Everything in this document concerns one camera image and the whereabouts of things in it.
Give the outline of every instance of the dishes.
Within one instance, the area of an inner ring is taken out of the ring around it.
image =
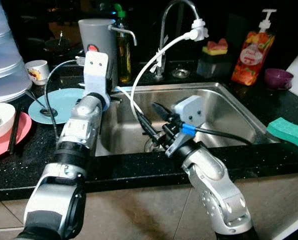
[[[16,137],[16,144],[18,144],[28,134],[32,125],[32,120],[28,114],[21,112],[19,116],[18,131]],[[5,153],[8,149],[8,144],[11,135],[11,129],[0,137],[0,155]]]
[[[0,137],[5,135],[13,126],[15,108],[8,103],[0,103]]]
[[[56,124],[66,123],[71,114],[71,109],[76,105],[77,100],[83,97],[84,90],[81,88],[64,88],[48,93],[50,106],[54,108],[58,115],[54,118]],[[46,105],[45,96],[41,96],[38,100]],[[51,117],[44,116],[40,113],[41,106],[34,101],[28,113],[32,120],[41,124],[53,124]]]

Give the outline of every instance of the white hose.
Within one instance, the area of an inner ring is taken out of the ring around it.
[[[173,46],[174,44],[180,42],[181,40],[188,40],[190,39],[190,33],[186,32],[184,35],[181,35],[177,38],[175,38],[174,40],[172,40],[171,42],[169,42],[166,46],[164,46],[159,52],[157,52],[157,54],[151,58],[147,64],[141,69],[141,71],[139,72],[138,76],[136,77],[132,89],[131,89],[131,95],[130,95],[130,107],[131,107],[131,111],[132,114],[134,116],[134,118],[136,120],[138,120],[137,114],[136,114],[136,110],[135,110],[135,105],[134,105],[134,96],[135,96],[135,90],[136,90],[136,86],[140,80],[140,78],[142,77],[142,75],[145,73],[145,71],[147,70],[147,68],[149,68],[149,66],[157,59],[159,58],[166,50],[168,50],[171,46]]]
[[[126,95],[126,97],[131,101],[130,95],[122,87],[116,86],[115,88],[118,89],[120,92],[122,92],[124,95]],[[140,107],[137,105],[137,103],[133,102],[133,104],[134,104],[134,107],[137,109],[137,111],[143,115],[144,113],[140,109]]]

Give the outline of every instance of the tiled wall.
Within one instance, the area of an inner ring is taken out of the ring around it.
[[[298,216],[298,174],[236,182],[262,240]],[[0,202],[0,240],[15,237],[27,200]],[[216,239],[197,192],[189,185],[125,189],[87,195],[77,240]]]

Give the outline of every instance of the kitchen sink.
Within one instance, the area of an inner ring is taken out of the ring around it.
[[[131,87],[123,88],[130,93]],[[191,95],[203,98],[201,110],[206,120],[201,128],[234,134],[253,144],[277,142],[266,133],[266,127],[217,82],[138,86],[134,100],[152,125],[161,131],[166,122],[156,114],[151,104],[156,102],[171,109],[174,103]],[[120,91],[113,92],[111,96],[122,101],[111,103],[102,116],[96,156],[144,153],[145,146],[152,149],[148,147],[151,143],[149,137],[134,119],[128,98]],[[244,145],[235,139],[201,132],[194,140],[202,141],[208,148]]]

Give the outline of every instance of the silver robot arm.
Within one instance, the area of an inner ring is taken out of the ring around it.
[[[195,127],[206,120],[203,105],[203,99],[197,95],[174,105],[173,112],[158,103],[153,104],[158,115],[169,122],[162,127],[163,138],[167,140],[163,146],[165,153],[181,162],[181,168],[201,197],[217,239],[257,240],[246,200],[230,180],[225,164],[202,144],[193,141]]]
[[[74,238],[84,221],[86,165],[95,155],[106,91],[108,56],[86,53],[84,97],[72,109],[56,144],[52,162],[44,168],[25,209],[24,230],[16,240]]]

